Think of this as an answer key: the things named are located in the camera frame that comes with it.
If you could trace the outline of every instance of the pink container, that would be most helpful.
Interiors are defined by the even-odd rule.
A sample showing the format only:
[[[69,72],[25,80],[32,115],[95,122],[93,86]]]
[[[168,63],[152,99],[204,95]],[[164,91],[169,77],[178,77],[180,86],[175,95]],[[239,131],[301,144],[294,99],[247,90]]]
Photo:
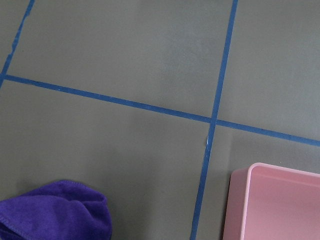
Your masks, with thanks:
[[[320,240],[320,174],[264,163],[234,171],[223,240]]]

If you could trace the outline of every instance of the gray surface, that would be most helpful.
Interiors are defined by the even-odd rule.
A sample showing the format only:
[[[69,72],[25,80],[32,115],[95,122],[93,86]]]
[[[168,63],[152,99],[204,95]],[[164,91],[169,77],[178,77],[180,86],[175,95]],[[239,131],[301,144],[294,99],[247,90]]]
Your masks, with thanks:
[[[320,140],[319,23],[319,0],[240,0],[218,118]]]
[[[108,197],[112,240],[188,239],[208,124],[5,81],[0,199],[59,179]]]
[[[210,116],[231,2],[36,1],[8,72]]]
[[[0,72],[5,64],[7,55],[11,53],[11,44],[16,36],[27,5],[28,1],[0,1]]]
[[[222,240],[231,172],[261,162],[320,174],[320,148],[217,126],[197,240]]]

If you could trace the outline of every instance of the blue tape strip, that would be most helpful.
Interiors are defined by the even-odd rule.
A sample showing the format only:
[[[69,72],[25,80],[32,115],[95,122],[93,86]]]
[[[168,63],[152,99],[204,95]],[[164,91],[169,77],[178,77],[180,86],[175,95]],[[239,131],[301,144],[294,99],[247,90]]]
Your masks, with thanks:
[[[6,60],[5,60],[5,63],[3,65],[3,68],[2,68],[2,71],[1,71],[1,76],[0,76],[0,88],[2,86],[2,83],[4,81],[4,78],[5,78],[5,75],[7,74],[7,71],[9,69],[9,66],[10,66],[10,63],[12,61],[12,58],[15,54],[15,51],[16,51],[16,48],[18,46],[18,43],[19,43],[19,39],[20,39],[20,35],[21,35],[21,31],[22,31],[22,28],[25,24],[25,20],[26,18],[29,16],[31,10],[32,10],[32,7],[34,6],[34,3],[35,3],[35,0],[30,0],[28,6],[26,7],[26,10],[25,10],[25,13],[24,13],[24,16],[22,18],[22,21],[20,23],[20,26],[18,28],[18,31],[14,37],[14,40],[13,40],[13,43],[12,43],[12,51],[11,53],[6,57]]]
[[[22,77],[18,77],[18,76],[6,75],[4,78],[6,80],[17,82],[17,83],[29,84],[29,85],[33,85],[33,86],[40,87],[40,88],[55,90],[55,91],[64,92],[64,93],[68,93],[68,94],[74,94],[74,95],[78,95],[78,96],[82,96],[82,97],[86,97],[86,98],[91,98],[91,99],[98,99],[98,100],[102,100],[105,102],[134,107],[137,109],[144,109],[144,110],[149,110],[149,111],[153,111],[153,112],[157,112],[157,113],[168,114],[168,115],[172,115],[172,116],[176,116],[176,117],[180,117],[180,118],[185,118],[185,119],[191,119],[191,120],[195,120],[195,121],[199,121],[199,122],[203,122],[203,123],[210,123],[210,117],[206,117],[206,116],[196,115],[196,114],[187,113],[187,112],[183,112],[183,111],[172,110],[172,109],[163,108],[163,107],[159,107],[159,106],[153,106],[153,105],[149,105],[149,104],[145,104],[145,103],[125,100],[125,99],[102,95],[102,94],[93,93],[93,92],[89,92],[89,91],[82,91],[82,90],[78,90],[78,89],[74,89],[74,88],[70,88],[70,87],[54,85],[54,84],[45,83],[45,82],[41,82],[41,81],[33,81],[30,79],[22,78]]]
[[[218,78],[218,83],[217,83],[216,91],[215,91],[211,121],[210,121],[210,126],[209,126],[209,131],[208,131],[208,140],[207,140],[207,144],[206,144],[204,156],[203,156],[203,164],[202,164],[202,170],[201,170],[201,176],[200,176],[200,183],[199,183],[199,187],[198,187],[198,192],[197,192],[195,207],[194,207],[194,213],[193,213],[193,219],[192,219],[190,240],[195,240],[196,236],[197,236],[201,206],[202,206],[202,201],[203,201],[204,192],[205,192],[209,160],[210,160],[210,155],[211,155],[212,144],[214,141],[216,122],[217,122],[221,94],[222,94],[222,89],[223,89],[225,74],[226,74],[226,69],[227,69],[229,49],[230,49],[230,44],[231,44],[232,32],[233,32],[233,28],[234,28],[237,5],[238,5],[238,0],[233,0],[231,12],[230,12],[229,23],[228,23],[228,28],[227,28],[226,37],[225,37],[225,43],[224,43],[223,56],[222,56],[222,61],[221,61],[221,66],[220,66],[219,78]]]
[[[248,126],[248,125],[243,125],[243,124],[234,123],[230,121],[223,121],[223,120],[217,120],[216,124],[219,126],[243,130],[250,133],[261,134],[261,135],[266,135],[266,136],[270,136],[278,139],[284,139],[284,140],[289,140],[293,142],[298,142],[301,144],[308,144],[308,145],[320,147],[320,141],[301,137],[301,136],[290,135],[282,132],[266,130],[266,129],[262,129],[254,126]]]

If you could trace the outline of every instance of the cloth fold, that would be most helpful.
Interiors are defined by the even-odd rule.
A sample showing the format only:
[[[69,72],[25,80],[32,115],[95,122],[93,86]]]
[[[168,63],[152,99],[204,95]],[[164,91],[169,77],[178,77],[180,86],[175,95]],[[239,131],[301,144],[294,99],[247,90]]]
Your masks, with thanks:
[[[109,240],[106,197],[79,182],[61,180],[0,201],[2,240]]]

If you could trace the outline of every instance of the purple fabric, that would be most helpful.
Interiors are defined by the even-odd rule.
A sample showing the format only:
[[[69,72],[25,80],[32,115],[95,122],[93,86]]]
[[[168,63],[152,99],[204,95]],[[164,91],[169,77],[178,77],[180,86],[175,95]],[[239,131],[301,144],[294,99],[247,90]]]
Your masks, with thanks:
[[[57,181],[0,201],[3,240],[109,240],[106,197],[73,181]]]

